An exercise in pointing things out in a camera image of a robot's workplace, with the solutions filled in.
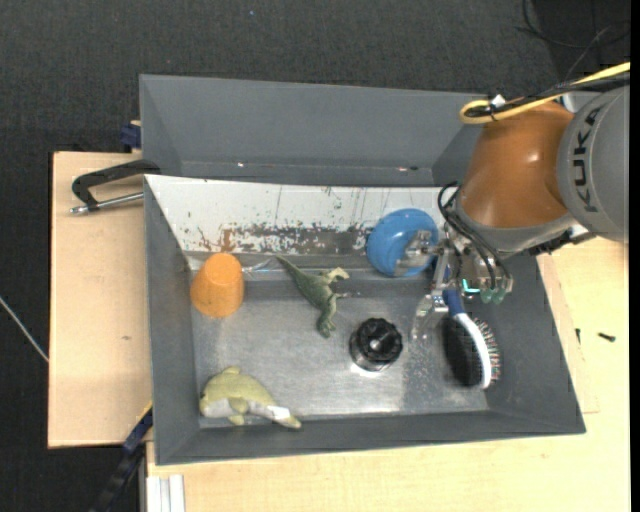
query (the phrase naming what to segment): brush bristles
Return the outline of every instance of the brush bristles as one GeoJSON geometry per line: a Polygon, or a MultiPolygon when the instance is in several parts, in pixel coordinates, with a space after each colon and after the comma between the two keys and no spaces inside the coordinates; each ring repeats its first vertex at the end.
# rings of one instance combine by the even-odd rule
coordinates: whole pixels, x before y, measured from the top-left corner
{"type": "MultiPolygon", "coordinates": [[[[500,351],[489,325],[476,318],[473,322],[478,326],[487,345],[491,366],[489,385],[491,385],[500,378],[502,368],[500,351]]],[[[451,317],[444,319],[442,327],[445,355],[454,377],[465,386],[479,386],[485,380],[484,369],[472,337],[451,317]]]]}
{"type": "Polygon", "coordinates": [[[473,321],[480,329],[484,342],[487,344],[489,359],[491,360],[491,383],[493,384],[500,379],[500,374],[502,372],[502,355],[500,354],[500,348],[498,347],[496,337],[489,327],[489,324],[477,318],[474,318],[473,321]]]}

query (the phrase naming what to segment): metal clamp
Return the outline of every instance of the metal clamp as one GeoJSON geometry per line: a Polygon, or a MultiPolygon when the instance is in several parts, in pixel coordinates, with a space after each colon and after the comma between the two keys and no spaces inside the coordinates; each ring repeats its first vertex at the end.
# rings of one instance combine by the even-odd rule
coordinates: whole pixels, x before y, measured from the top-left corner
{"type": "Polygon", "coordinates": [[[408,270],[427,266],[432,258],[429,252],[431,231],[418,230],[404,249],[404,255],[396,261],[394,277],[404,276],[408,270]]]}
{"type": "Polygon", "coordinates": [[[76,197],[84,203],[84,206],[76,206],[69,211],[76,214],[89,213],[109,206],[116,206],[129,201],[142,199],[142,192],[140,192],[105,201],[98,201],[89,191],[91,187],[129,178],[137,174],[160,174],[160,168],[149,160],[136,160],[78,176],[71,185],[71,190],[76,197]]]}
{"type": "Polygon", "coordinates": [[[455,260],[452,258],[454,250],[450,247],[449,240],[443,240],[431,250],[438,254],[438,260],[431,282],[431,292],[422,298],[416,308],[411,329],[412,339],[417,339],[435,329],[440,320],[449,314],[449,306],[444,300],[444,294],[447,289],[455,286],[453,281],[448,280],[448,269],[455,260]]]}

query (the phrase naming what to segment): white cable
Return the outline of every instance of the white cable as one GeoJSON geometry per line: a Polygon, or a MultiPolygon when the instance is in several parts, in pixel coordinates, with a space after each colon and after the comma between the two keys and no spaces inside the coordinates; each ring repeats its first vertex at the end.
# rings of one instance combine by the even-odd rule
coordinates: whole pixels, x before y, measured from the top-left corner
{"type": "Polygon", "coordinates": [[[162,512],[162,491],[160,490],[160,477],[148,476],[145,481],[147,512],[162,512]]]}
{"type": "Polygon", "coordinates": [[[9,313],[9,316],[11,316],[11,318],[13,318],[14,322],[16,324],[18,324],[18,327],[20,327],[20,329],[22,330],[22,332],[24,333],[24,335],[27,337],[27,339],[29,340],[29,342],[33,345],[33,348],[35,348],[38,353],[42,356],[42,358],[48,363],[49,362],[49,357],[47,356],[47,354],[44,352],[44,350],[42,350],[42,347],[40,347],[40,345],[38,344],[38,342],[35,340],[35,338],[33,336],[31,336],[31,333],[29,331],[27,331],[27,328],[24,326],[24,324],[20,321],[20,319],[18,318],[18,316],[13,312],[13,310],[9,307],[9,304],[7,304],[4,299],[2,298],[2,296],[0,295],[0,303],[2,303],[4,309],[7,310],[7,313],[9,313]]]}
{"type": "Polygon", "coordinates": [[[171,512],[185,512],[184,477],[180,474],[169,476],[169,496],[171,512]]]}

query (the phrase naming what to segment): blue ball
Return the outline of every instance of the blue ball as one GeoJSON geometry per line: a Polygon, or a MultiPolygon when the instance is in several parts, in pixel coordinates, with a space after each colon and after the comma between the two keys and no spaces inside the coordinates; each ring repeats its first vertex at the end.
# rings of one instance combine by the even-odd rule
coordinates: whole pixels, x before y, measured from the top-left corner
{"type": "MultiPolygon", "coordinates": [[[[393,276],[396,262],[417,231],[431,232],[430,243],[438,243],[438,227],[426,212],[417,208],[405,208],[392,212],[373,228],[367,239],[367,258],[373,267],[385,275],[393,276]]],[[[429,266],[433,257],[419,268],[409,269],[404,275],[413,276],[429,266]]]]}

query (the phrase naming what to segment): gray bin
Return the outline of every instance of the gray bin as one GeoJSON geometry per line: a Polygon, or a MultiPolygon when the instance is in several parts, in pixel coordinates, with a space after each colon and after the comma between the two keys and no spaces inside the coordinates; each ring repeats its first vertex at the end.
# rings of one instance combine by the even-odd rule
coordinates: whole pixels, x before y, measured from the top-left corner
{"type": "MultiPolygon", "coordinates": [[[[297,313],[284,319],[267,315],[268,323],[252,321],[251,312],[265,305],[276,313],[278,308],[311,308],[282,272],[248,283],[246,308],[232,330],[202,321],[190,304],[194,273],[220,250],[207,240],[186,247],[181,239],[185,219],[207,213],[206,201],[196,201],[190,189],[215,179],[222,181],[212,190],[220,193],[226,181],[433,191],[466,171],[478,130],[463,127],[457,112],[471,99],[441,92],[141,78],[144,158],[162,174],[187,178],[173,184],[148,177],[144,186],[159,464],[584,432],[536,260],[529,255],[509,260],[516,286],[503,304],[469,305],[472,315],[491,325],[503,356],[502,378],[486,392],[452,381],[437,335],[407,338],[402,358],[360,390],[353,376],[340,374],[346,371],[340,358],[349,361],[345,334],[357,315],[366,316],[367,308],[395,315],[403,319],[399,323],[407,335],[430,270],[398,280],[377,275],[356,250],[331,257],[311,250],[299,256],[297,262],[308,268],[320,263],[347,267],[353,279],[341,284],[341,291],[362,295],[359,302],[339,306],[341,326],[330,340],[314,338],[313,326],[301,324],[298,317],[304,315],[297,313]],[[177,187],[174,192],[183,200],[167,207],[160,197],[166,187],[177,187]],[[270,304],[271,296],[278,304],[270,304]],[[251,341],[238,333],[245,329],[254,339],[261,328],[264,339],[250,350],[251,341]],[[280,352],[273,335],[278,329],[286,331],[278,340],[280,352]],[[289,403],[282,405],[294,412],[304,409],[302,428],[291,431],[266,421],[232,427],[225,420],[203,419],[199,392],[211,372],[231,363],[257,373],[276,399],[287,398],[289,403]],[[305,379],[305,385],[297,384],[305,379]],[[308,392],[305,402],[311,379],[318,388],[308,392]],[[289,383],[297,390],[288,389],[289,383]],[[325,391],[329,384],[333,394],[325,391]],[[327,396],[324,402],[318,399],[322,395],[327,396]]],[[[195,220],[191,227],[198,228],[195,220]]],[[[269,254],[267,249],[239,251],[238,256],[252,264],[258,261],[252,258],[269,254]]]]}

